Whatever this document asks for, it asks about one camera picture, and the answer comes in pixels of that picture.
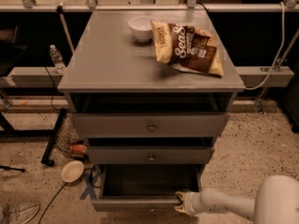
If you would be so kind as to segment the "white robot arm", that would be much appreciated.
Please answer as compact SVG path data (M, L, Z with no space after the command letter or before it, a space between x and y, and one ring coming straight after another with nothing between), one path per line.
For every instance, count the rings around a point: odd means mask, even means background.
M254 199L229 196L217 189L176 193L175 210L189 216L230 212L253 224L299 224L299 182L285 175L267 177Z

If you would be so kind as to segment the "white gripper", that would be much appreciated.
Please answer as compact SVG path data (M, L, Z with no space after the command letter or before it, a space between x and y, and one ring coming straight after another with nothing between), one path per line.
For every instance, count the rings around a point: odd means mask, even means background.
M175 210L181 214L195 216L198 211L195 209L195 204L199 198L199 192L176 192L177 197L182 201L182 205L175 206Z

